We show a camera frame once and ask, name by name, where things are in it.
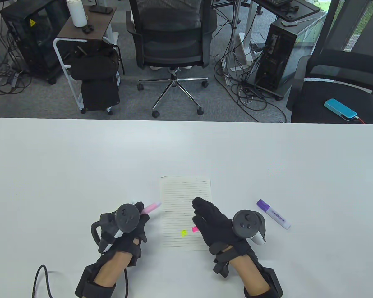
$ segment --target hand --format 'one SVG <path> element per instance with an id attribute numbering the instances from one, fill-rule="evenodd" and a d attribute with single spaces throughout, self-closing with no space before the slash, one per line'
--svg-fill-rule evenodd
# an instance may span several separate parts
<path id="1" fill-rule="evenodd" d="M 142 202 L 138 202 L 137 204 L 134 204 L 134 206 L 137 207 L 140 213 L 144 209 L 144 203 Z M 97 260 L 97 263 L 105 264 L 113 258 L 116 252 L 122 251 L 133 255 L 129 266 L 135 266 L 137 259 L 141 257 L 141 240 L 146 243 L 145 224 L 148 220 L 149 215 L 142 214 L 137 227 L 130 233 L 124 233 L 121 237 L 117 238 L 112 247 L 101 255 Z"/>
<path id="2" fill-rule="evenodd" d="M 250 250 L 246 239 L 236 236 L 232 231 L 232 220 L 212 203 L 197 197 L 192 201 L 192 207 L 196 214 L 192 220 L 209 247 L 215 242 L 223 242 L 232 245 L 240 255 L 245 255 Z"/>
<path id="3" fill-rule="evenodd" d="M 137 207 L 138 211 L 141 213 L 144 209 L 144 203 L 138 202 L 134 204 Z M 141 240 L 146 243 L 146 235 L 145 235 L 145 224 L 149 220 L 148 214 L 142 214 L 140 216 L 140 221 L 137 227 L 131 231 L 130 233 L 125 233 L 121 237 L 119 237 L 113 244 L 113 247 L 117 251 L 125 251 L 128 252 L 128 248 L 133 243 L 134 239 L 138 239 L 137 245 L 141 244 Z"/>

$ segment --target black chair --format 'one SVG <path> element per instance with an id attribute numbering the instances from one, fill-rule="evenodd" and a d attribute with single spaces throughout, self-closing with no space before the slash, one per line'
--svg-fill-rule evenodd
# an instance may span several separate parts
<path id="1" fill-rule="evenodd" d="M 297 66 L 287 102 L 291 122 L 361 123 L 324 107 L 331 98 L 373 124 L 373 1 L 332 0 L 313 54 Z"/>
<path id="2" fill-rule="evenodd" d="M 179 67 L 206 67 L 210 60 L 212 33 L 217 28 L 217 14 L 211 8 L 211 0 L 130 0 L 131 12 L 126 11 L 127 31 L 133 35 L 136 47 L 137 65 L 168 67 L 169 79 L 138 80 L 141 82 L 169 82 L 152 107 L 152 116 L 160 114 L 155 110 L 159 101 L 171 86 L 178 86 L 195 103 L 198 114 L 203 108 L 181 85 L 181 81 L 202 81 L 207 87 L 208 78 L 177 78 Z"/>

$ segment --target white cart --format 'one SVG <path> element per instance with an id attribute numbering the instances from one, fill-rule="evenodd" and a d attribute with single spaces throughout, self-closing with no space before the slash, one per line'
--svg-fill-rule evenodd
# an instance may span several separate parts
<path id="1" fill-rule="evenodd" d="M 108 44 L 117 44 L 118 38 L 119 38 L 119 33 L 113 32 L 112 26 L 111 26 L 111 20 L 116 11 L 115 7 L 113 7 L 113 12 L 108 15 L 90 13 L 88 10 L 88 6 L 84 6 L 84 10 L 88 17 L 89 24 L 92 24 L 94 26 L 94 31 L 91 32 L 90 34 L 83 33 L 81 28 L 76 28 L 73 25 L 72 19 L 69 18 L 69 20 L 63 26 L 61 32 L 58 34 L 57 38 L 55 38 L 53 41 L 55 53 L 61 64 L 63 73 L 66 76 L 66 79 L 72 91 L 73 97 L 82 114 L 86 113 L 86 109 L 84 108 L 84 104 L 83 104 L 83 97 L 81 95 L 81 92 L 79 93 L 79 95 L 76 95 L 75 86 L 74 86 L 74 82 L 76 80 L 74 80 L 70 75 L 71 65 L 64 64 L 63 58 L 61 57 L 61 54 L 57 47 L 57 42 L 58 41 L 72 41 L 72 42 L 86 43 L 87 41 L 91 41 L 91 40 L 93 41 L 103 40 L 107 42 Z M 120 84 L 119 71 L 116 73 L 116 78 L 117 78 L 117 85 L 119 86 Z M 113 115 L 113 111 L 111 111 L 111 108 L 112 107 L 107 108 L 107 112 L 109 115 Z"/>

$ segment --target lined paper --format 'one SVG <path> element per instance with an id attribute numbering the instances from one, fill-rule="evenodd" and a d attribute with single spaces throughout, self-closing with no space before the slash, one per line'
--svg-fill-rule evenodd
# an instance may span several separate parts
<path id="1" fill-rule="evenodd" d="M 193 233 L 195 197 L 211 202 L 210 179 L 206 177 L 162 177 L 160 198 L 163 213 L 163 246 L 183 250 L 207 250 L 200 232 Z"/>

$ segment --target pc case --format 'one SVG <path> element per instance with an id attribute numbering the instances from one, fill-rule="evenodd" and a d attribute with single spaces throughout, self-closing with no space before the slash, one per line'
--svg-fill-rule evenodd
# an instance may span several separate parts
<path id="1" fill-rule="evenodd" d="M 56 74 L 62 69 L 53 40 L 70 17 L 66 0 L 21 0 L 0 13 L 26 62 L 27 71 L 55 84 Z M 58 48 L 63 57 L 69 53 L 66 43 L 58 44 Z"/>
<path id="2" fill-rule="evenodd" d="M 294 76 L 300 58 L 312 53 L 325 16 L 326 12 L 320 11 L 293 27 L 283 26 L 282 19 L 271 24 L 255 76 L 257 86 L 275 91 Z"/>

